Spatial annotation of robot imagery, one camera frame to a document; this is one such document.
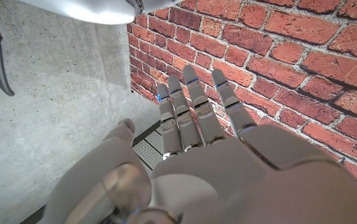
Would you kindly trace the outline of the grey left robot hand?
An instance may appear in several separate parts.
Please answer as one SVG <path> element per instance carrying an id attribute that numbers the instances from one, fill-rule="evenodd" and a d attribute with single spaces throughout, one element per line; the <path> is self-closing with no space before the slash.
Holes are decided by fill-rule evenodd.
<path id="1" fill-rule="evenodd" d="M 123 119 L 59 180 L 45 223 L 357 223 L 357 183 L 327 153 L 258 125 L 219 69 L 227 137 L 192 66 L 157 87 L 163 160 L 148 174 Z"/>

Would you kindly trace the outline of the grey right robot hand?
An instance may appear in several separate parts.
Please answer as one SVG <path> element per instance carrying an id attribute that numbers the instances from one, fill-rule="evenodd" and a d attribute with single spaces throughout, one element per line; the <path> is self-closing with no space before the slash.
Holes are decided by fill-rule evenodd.
<path id="1" fill-rule="evenodd" d="M 140 7 L 141 14 L 147 14 L 160 9 L 175 6 L 183 0 L 137 0 L 136 3 Z"/>

